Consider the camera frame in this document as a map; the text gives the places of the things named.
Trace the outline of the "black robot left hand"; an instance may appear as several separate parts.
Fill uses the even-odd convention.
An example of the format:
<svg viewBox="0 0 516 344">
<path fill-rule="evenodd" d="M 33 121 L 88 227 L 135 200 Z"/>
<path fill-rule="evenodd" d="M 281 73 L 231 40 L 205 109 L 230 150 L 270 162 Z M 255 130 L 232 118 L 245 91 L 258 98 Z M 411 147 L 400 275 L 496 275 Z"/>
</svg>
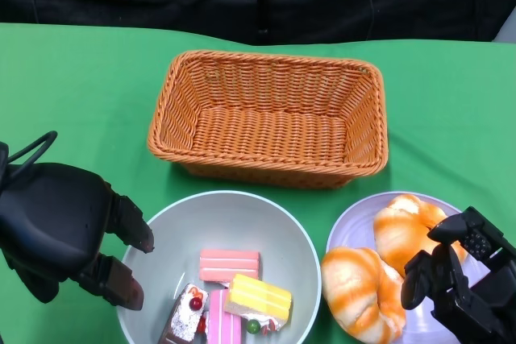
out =
<svg viewBox="0 0 516 344">
<path fill-rule="evenodd" d="M 72 280 L 113 306 L 142 309 L 144 290 L 131 269 L 100 251 L 106 234 L 143 253 L 154 249 L 142 211 L 99 175 L 55 163 L 7 165 L 2 172 L 1 250 L 40 302 Z"/>
</svg>

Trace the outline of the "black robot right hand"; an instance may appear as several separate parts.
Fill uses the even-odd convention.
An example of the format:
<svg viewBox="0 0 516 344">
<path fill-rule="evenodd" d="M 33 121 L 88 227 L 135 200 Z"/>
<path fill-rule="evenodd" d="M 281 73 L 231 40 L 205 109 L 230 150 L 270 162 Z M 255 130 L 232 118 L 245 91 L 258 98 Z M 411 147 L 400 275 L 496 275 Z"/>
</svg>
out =
<svg viewBox="0 0 516 344">
<path fill-rule="evenodd" d="M 428 232 L 437 243 L 405 266 L 401 303 L 415 309 L 425 298 L 432 317 L 461 343 L 515 341 L 515 249 L 503 233 L 474 207 L 441 221 Z M 488 273 L 471 285 L 457 253 L 458 242 Z"/>
</svg>

